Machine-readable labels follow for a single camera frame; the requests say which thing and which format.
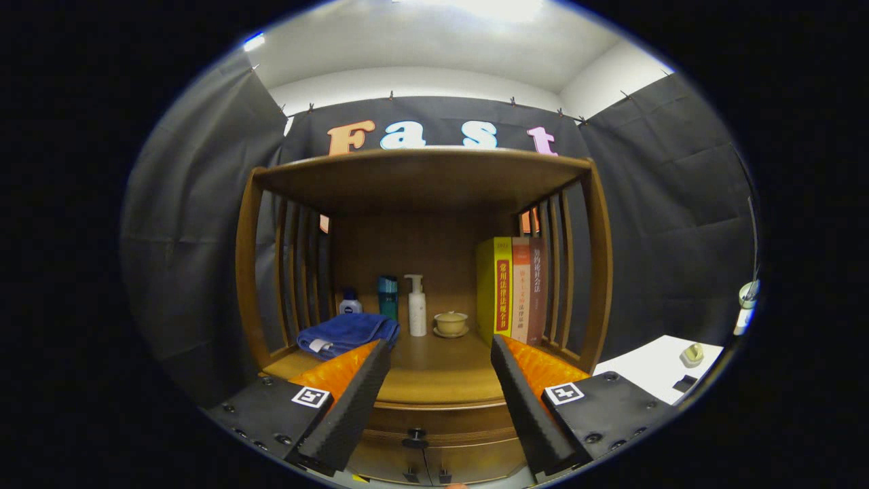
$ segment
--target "beige cup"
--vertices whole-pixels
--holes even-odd
[[[467,314],[461,312],[443,312],[434,316],[437,321],[437,330],[443,334],[458,334],[465,329],[465,322],[468,320]]]

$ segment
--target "small bottle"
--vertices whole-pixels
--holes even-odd
[[[352,314],[362,312],[362,303],[356,299],[356,290],[353,287],[344,289],[344,300],[338,305],[339,314]]]
[[[422,293],[422,275],[408,273],[404,278],[410,278],[413,290],[408,294],[408,312],[410,316],[410,336],[425,336],[426,327],[426,294]]]
[[[398,278],[381,275],[377,278],[377,298],[380,313],[387,318],[398,320]]]

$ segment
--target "white pump bottle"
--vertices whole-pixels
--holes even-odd
[[[408,294],[408,311],[410,312],[410,336],[425,336],[426,327],[426,294],[422,293],[422,275],[408,273],[404,278],[410,278],[414,289]]]

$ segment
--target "ceiling light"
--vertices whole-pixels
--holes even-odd
[[[256,36],[251,37],[247,41],[244,42],[244,50],[251,51],[254,50],[266,42],[266,37],[260,32]]]

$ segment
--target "yellow book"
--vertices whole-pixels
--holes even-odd
[[[513,239],[477,245],[477,325],[491,346],[495,334],[510,336],[513,324]]]

